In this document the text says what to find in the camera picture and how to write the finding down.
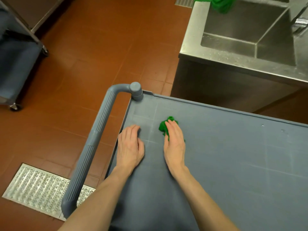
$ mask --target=ribbed handle grip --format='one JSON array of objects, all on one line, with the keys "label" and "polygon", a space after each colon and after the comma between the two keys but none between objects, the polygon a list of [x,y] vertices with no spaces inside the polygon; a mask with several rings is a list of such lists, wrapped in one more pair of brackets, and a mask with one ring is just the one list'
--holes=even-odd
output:
[{"label": "ribbed handle grip", "polygon": [[116,99],[117,94],[121,91],[131,93],[132,98],[135,100],[141,100],[143,98],[141,85],[137,82],[133,82],[130,85],[113,85],[107,90],[105,98],[102,102],[102,105],[99,109],[99,112],[87,138],[86,144],[77,162],[71,181],[62,199],[61,209],[65,218],[68,218],[77,208],[77,200],[79,194],[81,192],[83,183],[86,180],[88,171],[90,169],[104,128],[106,126],[113,103]]}]

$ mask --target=right hand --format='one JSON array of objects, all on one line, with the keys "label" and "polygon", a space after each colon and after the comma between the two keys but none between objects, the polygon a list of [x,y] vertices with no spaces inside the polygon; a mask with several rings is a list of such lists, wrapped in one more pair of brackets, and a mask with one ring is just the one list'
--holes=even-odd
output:
[{"label": "right hand", "polygon": [[185,166],[185,142],[183,132],[175,121],[168,120],[165,124],[169,132],[169,141],[168,136],[165,135],[164,156],[169,171],[174,177],[176,170]]}]

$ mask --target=gray cart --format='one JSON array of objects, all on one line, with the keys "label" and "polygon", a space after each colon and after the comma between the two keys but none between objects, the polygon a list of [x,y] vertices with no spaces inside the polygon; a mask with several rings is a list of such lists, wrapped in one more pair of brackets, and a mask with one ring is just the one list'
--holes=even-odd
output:
[{"label": "gray cart", "polygon": [[[159,123],[179,121],[185,164],[241,230],[308,230],[308,125],[156,95],[139,83],[112,86],[62,201],[67,218],[119,91],[132,93],[122,128],[141,126],[145,157],[128,179],[111,222],[116,230],[198,230],[168,171]],[[115,146],[106,177],[116,164]]]}]

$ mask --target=caster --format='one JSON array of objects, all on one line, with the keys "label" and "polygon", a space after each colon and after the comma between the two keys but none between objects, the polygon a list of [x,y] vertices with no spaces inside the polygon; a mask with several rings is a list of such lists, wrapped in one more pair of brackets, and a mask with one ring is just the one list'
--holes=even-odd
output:
[{"label": "caster", "polygon": [[42,48],[42,53],[44,54],[45,57],[49,56],[49,51],[48,51],[48,49],[46,49],[45,46],[43,46],[43,48]]},{"label": "caster", "polygon": [[12,112],[18,112],[18,111],[22,110],[22,106],[20,104],[16,104],[16,103],[9,105],[9,108]]}]

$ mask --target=drain grate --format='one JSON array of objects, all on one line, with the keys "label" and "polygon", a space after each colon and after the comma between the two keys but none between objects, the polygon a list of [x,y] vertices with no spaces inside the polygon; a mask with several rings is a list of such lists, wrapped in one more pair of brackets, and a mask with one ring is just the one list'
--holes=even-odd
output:
[{"label": "drain grate", "polygon": [[176,0],[175,5],[184,6],[184,7],[193,7],[194,0]]},{"label": "drain grate", "polygon": [[[2,197],[65,221],[61,201],[69,182],[67,178],[22,164]],[[77,206],[94,190],[84,185]]]}]

